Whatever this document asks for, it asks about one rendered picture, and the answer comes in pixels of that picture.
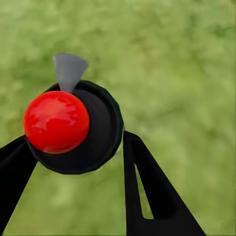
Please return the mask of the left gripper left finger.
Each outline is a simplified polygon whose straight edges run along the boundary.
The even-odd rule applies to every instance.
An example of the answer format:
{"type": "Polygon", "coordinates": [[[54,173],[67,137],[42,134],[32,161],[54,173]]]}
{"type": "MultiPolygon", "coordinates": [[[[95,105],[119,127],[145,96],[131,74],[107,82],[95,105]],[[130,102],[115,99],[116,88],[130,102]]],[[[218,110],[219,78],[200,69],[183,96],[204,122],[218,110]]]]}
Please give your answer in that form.
{"type": "Polygon", "coordinates": [[[26,135],[0,148],[0,236],[37,162],[26,135]]]}

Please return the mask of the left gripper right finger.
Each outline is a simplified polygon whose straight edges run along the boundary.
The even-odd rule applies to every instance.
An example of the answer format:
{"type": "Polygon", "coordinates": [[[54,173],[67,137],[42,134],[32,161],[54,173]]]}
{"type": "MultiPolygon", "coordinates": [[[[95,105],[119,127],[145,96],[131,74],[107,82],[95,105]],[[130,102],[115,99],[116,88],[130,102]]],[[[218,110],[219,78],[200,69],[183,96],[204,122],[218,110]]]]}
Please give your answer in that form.
{"type": "Polygon", "coordinates": [[[123,132],[127,236],[206,236],[142,139],[123,132]],[[135,164],[154,219],[142,214],[135,164]]]}

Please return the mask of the pesticide atomizer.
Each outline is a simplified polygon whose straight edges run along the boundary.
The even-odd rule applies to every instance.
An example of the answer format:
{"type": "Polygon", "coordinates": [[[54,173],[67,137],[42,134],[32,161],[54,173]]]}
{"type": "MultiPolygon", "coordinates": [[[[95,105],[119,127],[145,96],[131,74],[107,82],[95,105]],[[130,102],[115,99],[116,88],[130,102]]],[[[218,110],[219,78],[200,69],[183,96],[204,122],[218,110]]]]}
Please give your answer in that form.
{"type": "Polygon", "coordinates": [[[118,153],[125,124],[119,104],[103,87],[80,80],[80,56],[53,56],[58,83],[27,107],[23,127],[34,157],[62,175],[95,171],[118,153]]]}

